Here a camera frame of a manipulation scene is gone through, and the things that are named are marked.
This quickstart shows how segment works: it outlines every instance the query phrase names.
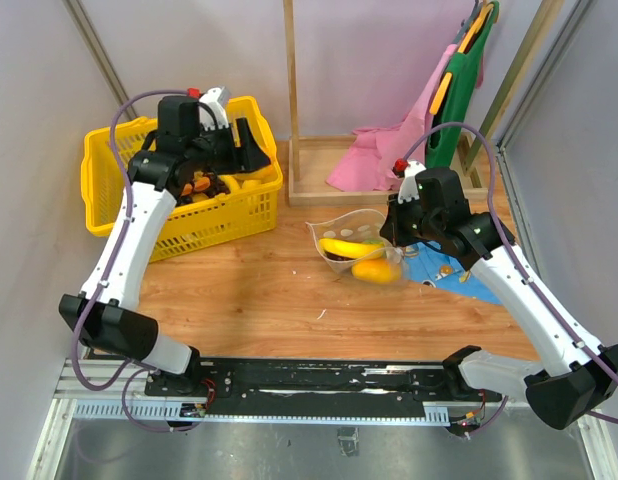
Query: pink cloth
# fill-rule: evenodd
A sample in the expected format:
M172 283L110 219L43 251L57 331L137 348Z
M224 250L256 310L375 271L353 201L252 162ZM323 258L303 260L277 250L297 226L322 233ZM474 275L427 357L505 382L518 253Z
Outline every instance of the pink cloth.
M400 185L401 180L396 178L391 169L413 142L431 128L431 97L438 88L442 72L456 48L455 44L447 47L418 100L401 123L390 127L366 127L353 131L357 135L356 140L327 178L329 185L345 192L391 190ZM424 163L424 143L411 158Z

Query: blue cloth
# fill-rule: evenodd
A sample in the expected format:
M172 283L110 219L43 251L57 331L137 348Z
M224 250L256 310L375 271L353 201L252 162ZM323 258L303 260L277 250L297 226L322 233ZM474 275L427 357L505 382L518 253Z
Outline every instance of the blue cloth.
M440 248L435 242L429 244ZM502 305L491 290L471 273L465 272L458 260L449 255L434 252L422 244L415 244L407 249L405 260L409 265L409 277L414 282L433 284L436 288L449 292Z

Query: black joint housing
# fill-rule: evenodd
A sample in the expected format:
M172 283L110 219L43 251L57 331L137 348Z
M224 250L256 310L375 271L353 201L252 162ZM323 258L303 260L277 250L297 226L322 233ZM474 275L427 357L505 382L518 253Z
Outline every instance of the black joint housing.
M455 353L452 353L442 361L443 376L445 385L453 398L466 398L475 389L467 385L462 374L460 373L460 364L472 353L476 353L482 348L475 345L467 345Z
M63 295L60 315L74 330L88 300ZM96 302L80 332L80 342L90 348L142 361L153 350L158 338L158 322L115 305Z
M605 348L600 358L618 375L618 345ZM562 430L611 396L616 384L593 360L564 375L542 371L525 378L531 409L552 428Z
M151 381L145 385L147 396L198 396L207 391L203 385L203 369L200 365L200 352L194 347L191 349L191 358L184 373L176 375L169 372L158 372L151 375Z

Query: yellow banana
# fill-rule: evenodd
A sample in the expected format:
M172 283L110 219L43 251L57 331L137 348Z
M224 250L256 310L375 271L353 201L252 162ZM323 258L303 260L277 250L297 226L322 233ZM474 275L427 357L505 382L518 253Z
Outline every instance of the yellow banana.
M240 184L238 184L238 180L236 180L233 175L218 175L218 177L225 182L225 185L227 185L231 193L240 191Z
M262 185L262 181L257 180L257 179L251 179L251 180L245 180L244 182L242 182L241 188L243 190L249 190L250 188L256 188L256 187L259 187L260 185Z
M209 200L209 197L206 196L204 193L194 193L191 196L191 199L194 201L194 203L197 203L197 202L204 202L205 200Z
M325 254L336 255L344 259L357 259L371 255L369 258L380 258L384 245L378 243L345 242L336 238L321 238L318 245Z
M352 275L365 282L387 285L402 277L402 268L398 263L390 263L384 258L361 260L351 267Z

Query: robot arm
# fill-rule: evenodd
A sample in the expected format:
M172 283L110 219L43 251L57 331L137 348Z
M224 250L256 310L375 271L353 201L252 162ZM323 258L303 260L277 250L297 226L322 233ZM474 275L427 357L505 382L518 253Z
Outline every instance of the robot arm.
M157 368L175 379L179 391L193 391L200 384L198 350L160 334L154 319L136 312L142 277L156 240L195 171L232 174L270 164L244 118L235 119L240 137L236 147L224 111L224 89L214 88L197 97L199 94L167 96L159 102L158 129L147 135L143 148L128 165L132 211L127 211L125 192L96 268L80 294L65 294L59 305L65 322L75 329L87 304L97 295L81 329L81 342ZM154 142L155 149L150 150ZM123 232L120 250L114 251ZM112 255L115 261L109 279L103 282L103 271Z
M527 270L512 264L491 216L472 214L458 175L448 168L424 168L410 161L402 168L400 192L389 197L381 235L397 246L435 241L502 301L531 340L540 363L492 355L469 346L443 362L449 388L488 389L526 399L548 425L562 429L608 398L616 385L583 351L589 347L618 373L618 345L604 347L560 304L529 267L511 233L502 226ZM533 282L581 337L576 344L538 296Z

